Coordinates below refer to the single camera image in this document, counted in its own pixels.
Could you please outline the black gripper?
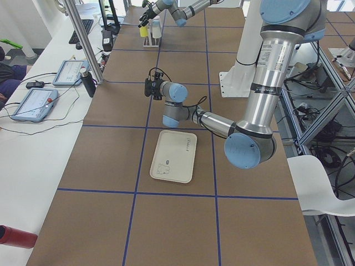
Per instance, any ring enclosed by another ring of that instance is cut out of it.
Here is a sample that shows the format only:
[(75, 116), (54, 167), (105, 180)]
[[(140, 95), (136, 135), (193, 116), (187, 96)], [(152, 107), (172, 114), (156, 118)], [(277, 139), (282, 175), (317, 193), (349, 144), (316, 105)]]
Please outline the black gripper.
[(163, 72), (155, 71), (154, 81), (152, 82), (152, 94), (154, 100), (162, 100), (165, 97), (164, 86), (168, 81), (163, 80)]
[(155, 18), (163, 11), (162, 1), (157, 1), (155, 3), (148, 2), (147, 5), (148, 5), (148, 10), (145, 13), (143, 13), (142, 16), (139, 18), (139, 20), (141, 21), (140, 24), (138, 25), (139, 28), (145, 27), (149, 23), (150, 18)]

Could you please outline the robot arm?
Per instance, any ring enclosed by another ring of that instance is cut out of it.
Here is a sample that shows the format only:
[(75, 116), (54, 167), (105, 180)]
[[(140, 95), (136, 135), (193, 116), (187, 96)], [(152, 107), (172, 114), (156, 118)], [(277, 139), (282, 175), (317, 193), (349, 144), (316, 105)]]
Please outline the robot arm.
[(143, 13), (143, 15), (139, 18), (138, 27), (141, 28), (143, 26), (148, 25), (150, 19), (154, 19), (158, 16), (162, 11), (168, 10), (174, 19), (175, 23), (178, 27), (183, 27), (187, 20), (195, 16), (197, 13), (201, 12), (205, 8), (213, 5), (219, 4), (222, 1), (217, 0), (200, 0), (196, 1), (190, 6), (185, 7), (184, 9), (180, 9), (178, 4), (174, 0), (158, 0), (156, 2), (143, 1), (142, 7), (147, 7), (148, 9)]
[(326, 1), (261, 2), (262, 46), (255, 60), (256, 72), (244, 118), (238, 122), (198, 105), (185, 106), (186, 87), (164, 80), (163, 72), (156, 68), (149, 71), (144, 93), (155, 100), (165, 100), (165, 126), (177, 127), (180, 121), (191, 120), (225, 139), (224, 152), (231, 164), (254, 168), (276, 151), (270, 124), (292, 52), (297, 44), (324, 36), (326, 7)]

